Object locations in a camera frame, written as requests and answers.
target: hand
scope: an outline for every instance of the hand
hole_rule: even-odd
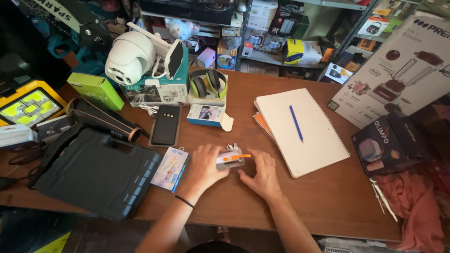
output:
[[[220,146],[207,144],[206,146],[199,146],[194,151],[192,154],[191,169],[179,194],[180,197],[194,205],[194,202],[197,202],[198,198],[200,198],[206,189],[218,180],[228,176],[230,169],[219,171],[216,168],[217,155],[223,149]]]
[[[260,195],[268,204],[283,197],[277,175],[275,159],[260,150],[247,149],[255,158],[256,176],[251,178],[243,170],[238,170],[241,181]]]

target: spiral notebook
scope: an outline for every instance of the spiral notebook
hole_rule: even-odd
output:
[[[255,106],[272,132],[292,177],[303,176],[350,157],[330,120],[307,89],[257,97]]]

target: blue pen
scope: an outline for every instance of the blue pen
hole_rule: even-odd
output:
[[[298,122],[297,122],[297,118],[295,117],[294,109],[292,109],[291,105],[289,105],[289,108],[291,109],[292,117],[294,118],[294,123],[295,123],[295,126],[297,127],[298,135],[300,136],[300,139],[303,142],[302,132],[300,132],[300,128],[298,127]]]

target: floor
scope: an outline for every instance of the floor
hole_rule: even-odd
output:
[[[62,253],[132,253],[150,226],[143,220],[80,217]],[[217,237],[215,226],[187,224],[185,228],[192,247]],[[249,252],[284,252],[276,232],[229,228],[229,234],[232,244]]]

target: stuffed toy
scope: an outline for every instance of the stuffed toy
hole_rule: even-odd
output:
[[[182,41],[187,41],[200,30],[200,26],[191,21],[183,22],[173,18],[165,18],[164,21],[172,36]]]

